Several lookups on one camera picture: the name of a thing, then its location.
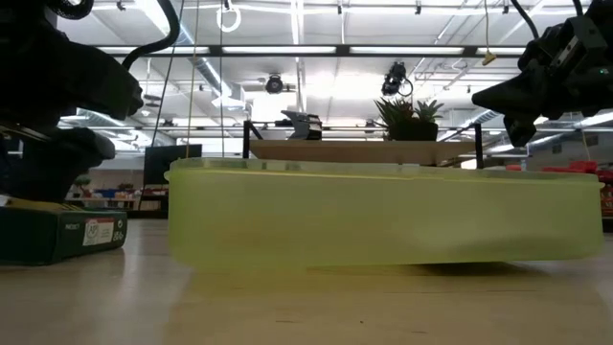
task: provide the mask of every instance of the plant pot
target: plant pot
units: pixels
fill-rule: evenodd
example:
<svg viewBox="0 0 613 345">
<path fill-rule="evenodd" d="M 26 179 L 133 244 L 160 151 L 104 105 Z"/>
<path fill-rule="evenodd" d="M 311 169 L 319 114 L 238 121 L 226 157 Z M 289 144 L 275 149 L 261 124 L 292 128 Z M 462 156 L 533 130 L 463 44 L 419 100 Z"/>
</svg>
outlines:
<svg viewBox="0 0 613 345">
<path fill-rule="evenodd" d="M 410 126 L 390 127 L 390 140 L 398 141 L 436 141 L 439 125 L 436 123 L 415 122 Z"/>
</svg>

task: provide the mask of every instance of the green box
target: green box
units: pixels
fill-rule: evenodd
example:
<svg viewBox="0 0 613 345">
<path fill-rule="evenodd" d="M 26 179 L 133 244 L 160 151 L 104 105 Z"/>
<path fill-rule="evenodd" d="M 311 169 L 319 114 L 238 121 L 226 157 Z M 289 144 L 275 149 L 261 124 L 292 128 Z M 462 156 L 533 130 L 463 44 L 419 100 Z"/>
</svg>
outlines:
<svg viewBox="0 0 613 345">
<path fill-rule="evenodd" d="M 126 231 L 124 212 L 0 207 L 0 263 L 50 265 L 120 248 Z"/>
</svg>

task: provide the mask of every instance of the security camera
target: security camera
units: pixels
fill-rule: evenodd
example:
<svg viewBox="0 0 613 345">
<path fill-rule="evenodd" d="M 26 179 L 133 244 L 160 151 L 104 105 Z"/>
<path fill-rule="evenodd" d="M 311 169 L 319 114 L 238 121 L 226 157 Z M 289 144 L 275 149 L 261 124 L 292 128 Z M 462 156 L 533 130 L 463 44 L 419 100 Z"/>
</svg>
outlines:
<svg viewBox="0 0 613 345">
<path fill-rule="evenodd" d="M 281 81 L 280 75 L 271 75 L 266 83 L 266 92 L 269 94 L 280 94 L 284 90 L 284 83 Z"/>
<path fill-rule="evenodd" d="M 400 88 L 405 82 L 411 86 L 411 92 L 403 95 L 400 93 Z M 390 68 L 390 72 L 385 75 L 383 86 L 381 86 L 381 93 L 383 96 L 395 96 L 399 94 L 403 97 L 409 97 L 413 94 L 413 83 L 406 78 L 406 67 L 404 67 L 404 62 L 394 62 L 394 65 Z"/>
</svg>

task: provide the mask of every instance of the black monitor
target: black monitor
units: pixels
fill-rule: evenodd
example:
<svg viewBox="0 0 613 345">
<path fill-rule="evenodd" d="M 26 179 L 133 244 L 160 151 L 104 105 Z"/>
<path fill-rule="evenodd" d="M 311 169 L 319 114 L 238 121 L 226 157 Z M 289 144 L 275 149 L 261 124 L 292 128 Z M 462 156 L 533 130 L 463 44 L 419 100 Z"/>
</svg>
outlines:
<svg viewBox="0 0 613 345">
<path fill-rule="evenodd" d="M 202 157 L 202 145 L 190 145 L 190 157 Z M 164 173 L 170 170 L 170 163 L 185 158 L 187 146 L 147 148 L 145 150 L 144 185 L 169 184 Z"/>
</svg>

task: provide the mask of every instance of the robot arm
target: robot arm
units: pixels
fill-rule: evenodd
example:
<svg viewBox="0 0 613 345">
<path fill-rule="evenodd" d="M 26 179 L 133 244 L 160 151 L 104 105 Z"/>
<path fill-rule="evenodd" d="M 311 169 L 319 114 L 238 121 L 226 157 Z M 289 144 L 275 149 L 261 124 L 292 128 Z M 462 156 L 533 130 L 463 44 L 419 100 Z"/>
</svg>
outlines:
<svg viewBox="0 0 613 345">
<path fill-rule="evenodd" d="M 534 120 L 564 112 L 590 117 L 613 107 L 613 1 L 594 0 L 585 15 L 548 28 L 526 47 L 521 74 L 473 95 L 476 105 L 505 115 L 511 143 L 525 146 Z"/>
<path fill-rule="evenodd" d="M 0 4 L 0 75 L 10 87 L 0 100 L 3 133 L 24 142 L 21 160 L 0 159 L 0 194 L 62 201 L 75 178 L 115 156 L 112 142 L 87 128 L 60 130 L 62 115 L 77 107 L 124 120 L 143 106 L 142 89 L 129 68 L 144 54 L 171 46 L 179 19 L 170 0 L 158 0 L 170 23 L 164 39 L 139 47 L 122 64 L 104 52 L 71 42 L 56 29 L 57 15 L 81 19 L 94 0 L 4 1 Z M 24 90 L 36 87 L 35 100 Z"/>
</svg>

